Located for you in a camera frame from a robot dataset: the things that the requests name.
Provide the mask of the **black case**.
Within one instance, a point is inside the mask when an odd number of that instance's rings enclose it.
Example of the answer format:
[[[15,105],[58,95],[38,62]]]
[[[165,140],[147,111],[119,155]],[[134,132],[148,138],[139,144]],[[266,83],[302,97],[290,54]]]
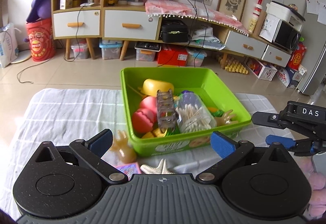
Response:
[[[160,39],[164,43],[188,42],[188,26],[181,20],[163,20],[160,29]]]

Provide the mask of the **white printer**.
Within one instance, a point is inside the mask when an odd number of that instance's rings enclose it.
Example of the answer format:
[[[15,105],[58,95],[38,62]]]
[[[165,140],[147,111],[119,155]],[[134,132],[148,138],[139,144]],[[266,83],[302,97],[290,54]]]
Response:
[[[272,1],[266,4],[266,12],[290,24],[298,32],[302,32],[305,18],[290,6]]]

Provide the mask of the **clear toy ladder block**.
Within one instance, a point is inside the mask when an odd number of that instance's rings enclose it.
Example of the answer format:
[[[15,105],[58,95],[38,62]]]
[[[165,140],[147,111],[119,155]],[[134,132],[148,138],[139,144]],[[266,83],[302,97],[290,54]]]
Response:
[[[156,94],[157,123],[161,132],[174,131],[177,125],[177,113],[175,110],[172,89],[164,92],[157,91]]]

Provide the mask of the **purple plush toy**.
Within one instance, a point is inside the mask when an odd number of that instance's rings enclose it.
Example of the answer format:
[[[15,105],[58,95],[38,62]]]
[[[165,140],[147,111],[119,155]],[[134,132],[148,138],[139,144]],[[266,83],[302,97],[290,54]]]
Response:
[[[51,0],[33,0],[31,7],[26,19],[27,23],[49,19],[51,17]]]

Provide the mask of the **white starfish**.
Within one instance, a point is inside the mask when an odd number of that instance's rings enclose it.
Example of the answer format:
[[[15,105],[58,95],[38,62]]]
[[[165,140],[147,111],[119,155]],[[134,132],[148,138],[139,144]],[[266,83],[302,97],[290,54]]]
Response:
[[[140,170],[144,174],[158,174],[158,175],[174,174],[174,172],[171,172],[168,169],[166,159],[161,159],[161,161],[156,167],[149,166],[147,164],[142,164]]]

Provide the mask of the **pink card pack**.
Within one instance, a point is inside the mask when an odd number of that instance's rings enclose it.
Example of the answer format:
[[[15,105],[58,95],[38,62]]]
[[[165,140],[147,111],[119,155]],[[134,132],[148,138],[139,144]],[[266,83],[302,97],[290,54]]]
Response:
[[[129,180],[134,174],[142,174],[140,166],[137,162],[121,164],[116,166],[116,168],[122,173],[126,174]]]

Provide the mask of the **black microwave oven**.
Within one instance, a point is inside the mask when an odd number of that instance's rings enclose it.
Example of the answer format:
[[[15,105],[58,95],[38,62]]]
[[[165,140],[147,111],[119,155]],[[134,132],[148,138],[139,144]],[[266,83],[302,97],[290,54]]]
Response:
[[[294,51],[301,38],[301,33],[286,21],[267,14],[259,37],[287,51]]]

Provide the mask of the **clear storage box blue lid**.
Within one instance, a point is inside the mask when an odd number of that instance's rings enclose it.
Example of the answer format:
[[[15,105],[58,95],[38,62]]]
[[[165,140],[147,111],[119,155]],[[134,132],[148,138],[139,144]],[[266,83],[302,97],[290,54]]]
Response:
[[[99,47],[102,53],[103,60],[119,59],[120,52],[123,46],[121,40],[99,40]]]

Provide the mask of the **tan rubber hand toy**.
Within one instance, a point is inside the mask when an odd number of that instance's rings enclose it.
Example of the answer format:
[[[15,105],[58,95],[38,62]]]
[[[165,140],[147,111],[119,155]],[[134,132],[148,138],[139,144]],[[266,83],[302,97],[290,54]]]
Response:
[[[239,123],[238,120],[235,120],[235,117],[237,115],[233,113],[233,110],[228,110],[222,114],[221,117],[215,117],[216,125],[218,127],[224,126],[224,125],[233,125]]]
[[[134,149],[128,145],[128,136],[124,130],[117,131],[118,136],[113,138],[110,151],[113,151],[119,161],[124,164],[133,163],[137,161],[137,154]]]

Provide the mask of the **red round bucket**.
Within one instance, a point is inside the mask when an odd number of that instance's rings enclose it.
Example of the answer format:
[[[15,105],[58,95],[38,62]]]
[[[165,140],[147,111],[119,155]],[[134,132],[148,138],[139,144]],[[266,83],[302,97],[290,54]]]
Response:
[[[26,23],[26,30],[30,52],[35,62],[46,61],[55,55],[56,47],[51,18]]]

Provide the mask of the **pink toy pig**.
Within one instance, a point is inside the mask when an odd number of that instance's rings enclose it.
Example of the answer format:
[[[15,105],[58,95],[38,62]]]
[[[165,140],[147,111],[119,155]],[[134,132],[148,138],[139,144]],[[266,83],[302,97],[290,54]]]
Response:
[[[139,108],[131,116],[133,129],[139,134],[146,134],[153,130],[157,122],[156,97],[148,96],[144,98]]]

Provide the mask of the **clear cotton swab jar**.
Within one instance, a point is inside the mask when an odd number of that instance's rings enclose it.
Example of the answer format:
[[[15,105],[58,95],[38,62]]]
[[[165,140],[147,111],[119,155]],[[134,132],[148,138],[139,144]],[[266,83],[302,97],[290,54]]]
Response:
[[[216,121],[194,92],[180,94],[175,99],[177,125],[181,133],[191,133],[215,128]]]

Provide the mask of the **green plastic bin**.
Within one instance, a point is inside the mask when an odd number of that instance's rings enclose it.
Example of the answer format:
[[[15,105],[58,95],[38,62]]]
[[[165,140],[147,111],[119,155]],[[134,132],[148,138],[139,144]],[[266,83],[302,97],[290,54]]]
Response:
[[[142,157],[208,145],[215,130],[235,137],[251,123],[210,69],[125,68],[120,82],[129,141]]]

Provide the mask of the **wooden cabinet with white drawers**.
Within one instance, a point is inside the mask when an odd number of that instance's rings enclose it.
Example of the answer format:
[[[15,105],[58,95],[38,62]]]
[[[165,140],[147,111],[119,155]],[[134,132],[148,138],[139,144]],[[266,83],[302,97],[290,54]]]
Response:
[[[256,58],[278,66],[285,67],[290,60],[290,53],[268,41],[249,32],[245,36],[231,28],[202,19],[179,17],[148,16],[145,11],[146,0],[139,0],[143,6],[109,5],[109,0],[100,0],[99,4],[91,6],[76,6],[62,9],[60,0],[52,0],[51,14],[53,21],[53,36],[64,39],[66,44],[77,37],[89,42],[92,38],[102,37],[106,40],[121,40],[123,42],[120,59],[123,60],[130,42],[144,41],[163,43],[160,39],[160,29],[163,20],[192,20],[195,24],[212,27],[214,36],[223,45],[222,53],[226,58],[234,53],[239,56]]]

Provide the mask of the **orange yellow toy cup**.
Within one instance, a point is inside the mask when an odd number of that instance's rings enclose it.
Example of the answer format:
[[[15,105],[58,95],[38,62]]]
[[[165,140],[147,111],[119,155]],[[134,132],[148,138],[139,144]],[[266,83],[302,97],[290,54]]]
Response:
[[[156,97],[157,91],[168,92],[171,90],[174,92],[174,85],[170,82],[146,79],[141,87],[138,87],[138,90],[147,96]]]

